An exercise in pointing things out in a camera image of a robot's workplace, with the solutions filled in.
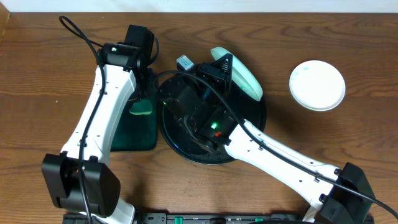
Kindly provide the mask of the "pale green plate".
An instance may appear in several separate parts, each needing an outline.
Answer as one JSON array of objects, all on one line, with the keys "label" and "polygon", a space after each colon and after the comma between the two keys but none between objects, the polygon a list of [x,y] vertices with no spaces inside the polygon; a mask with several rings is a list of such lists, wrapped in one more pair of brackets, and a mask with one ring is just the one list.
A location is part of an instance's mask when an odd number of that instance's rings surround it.
[{"label": "pale green plate", "polygon": [[232,81],[234,81],[235,84],[237,84],[237,86],[252,99],[256,101],[261,100],[263,90],[258,80],[235,55],[222,47],[215,47],[211,49],[210,52],[215,60],[220,59],[226,54],[231,54],[233,56],[231,73]]}]

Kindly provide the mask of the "green scrubbing sponge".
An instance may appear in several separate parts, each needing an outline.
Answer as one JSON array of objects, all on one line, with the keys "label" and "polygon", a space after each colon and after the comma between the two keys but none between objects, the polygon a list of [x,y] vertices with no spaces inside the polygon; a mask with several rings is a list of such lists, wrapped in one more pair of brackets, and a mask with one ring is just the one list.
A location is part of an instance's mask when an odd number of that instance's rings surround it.
[{"label": "green scrubbing sponge", "polygon": [[152,103],[148,99],[134,102],[129,112],[135,116],[150,115],[152,113]]}]

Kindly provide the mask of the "white plate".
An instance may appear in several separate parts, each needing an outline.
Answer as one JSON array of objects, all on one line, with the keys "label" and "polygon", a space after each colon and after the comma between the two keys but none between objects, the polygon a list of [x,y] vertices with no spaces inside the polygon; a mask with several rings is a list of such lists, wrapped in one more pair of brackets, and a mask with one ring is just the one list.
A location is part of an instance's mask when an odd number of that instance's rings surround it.
[{"label": "white plate", "polygon": [[321,60],[309,60],[293,69],[289,90],[293,99],[304,108],[328,111],[343,101],[346,83],[333,65]]}]

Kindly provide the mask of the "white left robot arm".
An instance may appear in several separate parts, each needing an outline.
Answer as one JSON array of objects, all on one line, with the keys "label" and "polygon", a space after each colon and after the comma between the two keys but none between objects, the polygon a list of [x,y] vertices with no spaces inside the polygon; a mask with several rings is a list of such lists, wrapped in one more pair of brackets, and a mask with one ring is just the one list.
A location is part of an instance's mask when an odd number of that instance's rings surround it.
[{"label": "white left robot arm", "polygon": [[132,223],[135,208],[120,198],[121,183],[109,156],[129,99],[150,94],[157,40],[146,27],[130,25],[124,42],[96,53],[95,82],[83,114],[60,154],[46,154],[42,173],[55,207],[82,213],[88,223]]}]

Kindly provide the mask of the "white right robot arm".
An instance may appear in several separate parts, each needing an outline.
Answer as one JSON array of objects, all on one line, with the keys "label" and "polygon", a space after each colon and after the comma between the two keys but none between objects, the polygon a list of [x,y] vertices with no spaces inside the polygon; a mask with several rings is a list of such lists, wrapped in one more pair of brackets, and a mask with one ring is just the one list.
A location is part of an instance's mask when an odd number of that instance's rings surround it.
[{"label": "white right robot arm", "polygon": [[315,223],[364,223],[375,196],[358,166],[311,159],[264,134],[266,107],[254,75],[227,50],[201,64],[177,59],[159,88],[160,131],[181,156],[201,164],[247,162],[278,179],[310,205]]}]

